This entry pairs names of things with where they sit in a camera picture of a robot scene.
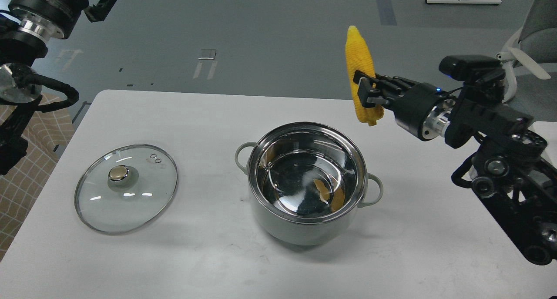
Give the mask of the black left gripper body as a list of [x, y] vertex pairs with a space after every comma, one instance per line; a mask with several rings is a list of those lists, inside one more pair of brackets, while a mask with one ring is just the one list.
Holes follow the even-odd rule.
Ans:
[[89, 0], [10, 0], [8, 9], [18, 19], [32, 13], [50, 21], [56, 27], [54, 37], [67, 39], [87, 6]]

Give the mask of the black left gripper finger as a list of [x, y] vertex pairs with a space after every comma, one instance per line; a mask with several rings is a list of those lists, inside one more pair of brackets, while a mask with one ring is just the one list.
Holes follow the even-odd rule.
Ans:
[[105, 21], [117, 0], [99, 0], [96, 5], [87, 6], [85, 15], [91, 23]]

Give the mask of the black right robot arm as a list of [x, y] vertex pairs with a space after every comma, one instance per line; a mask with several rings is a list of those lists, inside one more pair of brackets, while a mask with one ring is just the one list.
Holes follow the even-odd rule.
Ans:
[[384, 107], [396, 123], [422, 141], [443, 137], [460, 148], [474, 138], [479, 148], [451, 175], [471, 189], [526, 260], [556, 259], [556, 168], [542, 157], [547, 141], [529, 130], [531, 116], [502, 103], [503, 69], [449, 73], [463, 83], [444, 91], [404, 77], [356, 71], [356, 103]]

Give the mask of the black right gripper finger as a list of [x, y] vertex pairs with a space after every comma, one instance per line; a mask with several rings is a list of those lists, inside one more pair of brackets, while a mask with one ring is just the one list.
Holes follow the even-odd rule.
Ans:
[[392, 91], [394, 93], [405, 93], [418, 84], [417, 81], [413, 81], [405, 77], [390, 77], [378, 74], [372, 77], [371, 75], [363, 73], [359, 70], [356, 70], [356, 72], [354, 73], [353, 83], [358, 84], [362, 77], [370, 81], [370, 84], [373, 88], [380, 91]]
[[394, 91], [394, 84], [378, 79], [358, 80], [357, 95], [360, 104], [364, 108], [375, 108], [378, 105], [387, 107], [392, 99], [389, 99], [388, 91]]

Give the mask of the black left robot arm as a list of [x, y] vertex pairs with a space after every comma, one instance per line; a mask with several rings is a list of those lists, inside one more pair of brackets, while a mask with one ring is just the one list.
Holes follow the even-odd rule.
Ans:
[[81, 14], [92, 23], [104, 21], [117, 0], [10, 0], [1, 11], [1, 104], [14, 110], [0, 127], [0, 172], [8, 174], [27, 154], [23, 137], [34, 113], [67, 108], [78, 101], [77, 90], [32, 69], [47, 55], [50, 39], [70, 37]]

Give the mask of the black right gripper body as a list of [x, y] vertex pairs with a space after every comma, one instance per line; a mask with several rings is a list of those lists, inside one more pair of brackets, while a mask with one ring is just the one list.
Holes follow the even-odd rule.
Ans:
[[396, 124], [422, 141], [444, 136], [456, 97], [429, 83], [392, 82], [384, 85], [385, 107]]

